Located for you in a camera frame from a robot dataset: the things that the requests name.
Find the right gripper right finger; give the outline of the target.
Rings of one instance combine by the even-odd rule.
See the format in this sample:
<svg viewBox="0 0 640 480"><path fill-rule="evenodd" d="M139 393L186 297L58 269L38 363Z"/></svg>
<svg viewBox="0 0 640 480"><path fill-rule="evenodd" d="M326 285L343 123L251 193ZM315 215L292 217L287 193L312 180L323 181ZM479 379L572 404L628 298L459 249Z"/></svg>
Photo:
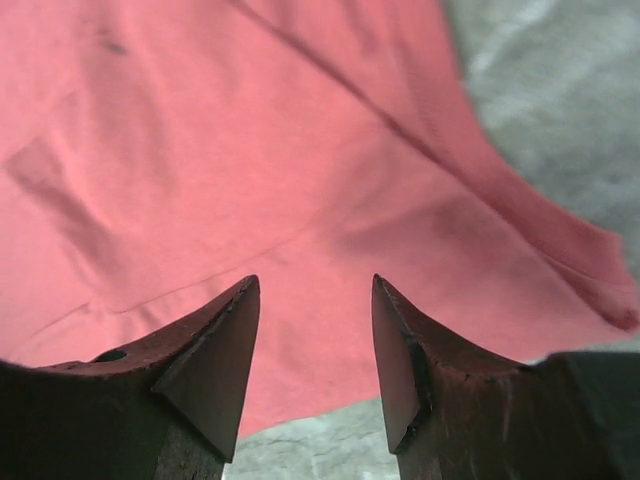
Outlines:
<svg viewBox="0 0 640 480"><path fill-rule="evenodd" d="M563 351L526 365L372 282L389 451L404 479L635 479L639 356Z"/></svg>

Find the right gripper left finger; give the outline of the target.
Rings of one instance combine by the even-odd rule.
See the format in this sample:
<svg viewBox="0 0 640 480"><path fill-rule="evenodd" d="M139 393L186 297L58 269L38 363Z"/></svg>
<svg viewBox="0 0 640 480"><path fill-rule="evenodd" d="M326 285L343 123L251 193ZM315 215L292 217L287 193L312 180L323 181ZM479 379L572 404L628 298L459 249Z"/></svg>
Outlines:
<svg viewBox="0 0 640 480"><path fill-rule="evenodd" d="M5 479L218 479L234 457L260 315L248 276L88 362L1 365Z"/></svg>

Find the red t shirt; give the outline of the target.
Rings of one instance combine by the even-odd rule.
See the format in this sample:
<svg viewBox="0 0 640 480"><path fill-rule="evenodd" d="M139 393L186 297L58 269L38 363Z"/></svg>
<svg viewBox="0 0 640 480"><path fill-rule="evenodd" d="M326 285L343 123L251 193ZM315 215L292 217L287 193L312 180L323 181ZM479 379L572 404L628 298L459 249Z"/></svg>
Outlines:
<svg viewBox="0 0 640 480"><path fill-rule="evenodd" d="M246 436L377 394L374 275L533 360L638 329L622 247L491 145L439 1L1 5L4 359L92 359L254 274Z"/></svg>

